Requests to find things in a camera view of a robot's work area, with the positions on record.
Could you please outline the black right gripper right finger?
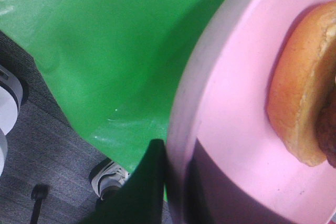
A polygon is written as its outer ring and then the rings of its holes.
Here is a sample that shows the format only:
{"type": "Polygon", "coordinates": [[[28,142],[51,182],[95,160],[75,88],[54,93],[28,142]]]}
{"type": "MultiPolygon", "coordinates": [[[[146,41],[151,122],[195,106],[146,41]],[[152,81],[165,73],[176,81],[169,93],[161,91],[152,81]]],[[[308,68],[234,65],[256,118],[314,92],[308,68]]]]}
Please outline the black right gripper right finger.
{"type": "Polygon", "coordinates": [[[187,198],[191,223],[328,223],[335,170],[301,164],[280,144],[196,141],[187,198]]]}

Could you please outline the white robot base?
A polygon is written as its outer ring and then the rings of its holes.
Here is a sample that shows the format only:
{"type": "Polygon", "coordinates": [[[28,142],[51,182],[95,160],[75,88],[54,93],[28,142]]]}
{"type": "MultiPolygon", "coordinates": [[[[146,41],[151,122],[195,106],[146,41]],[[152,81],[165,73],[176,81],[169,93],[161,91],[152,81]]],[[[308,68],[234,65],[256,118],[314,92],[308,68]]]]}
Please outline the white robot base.
{"type": "Polygon", "coordinates": [[[23,100],[21,82],[1,66],[1,174],[6,162],[8,144],[6,135],[13,129],[23,100]]]}

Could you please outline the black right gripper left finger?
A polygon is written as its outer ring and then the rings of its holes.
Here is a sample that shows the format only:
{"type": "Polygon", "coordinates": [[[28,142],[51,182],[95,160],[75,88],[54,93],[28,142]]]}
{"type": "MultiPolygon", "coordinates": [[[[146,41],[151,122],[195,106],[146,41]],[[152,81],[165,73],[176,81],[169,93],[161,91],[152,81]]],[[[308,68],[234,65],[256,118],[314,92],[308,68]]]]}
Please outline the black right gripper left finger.
{"type": "Polygon", "coordinates": [[[161,223],[164,184],[165,145],[153,139],[121,189],[80,223],[161,223]]]}

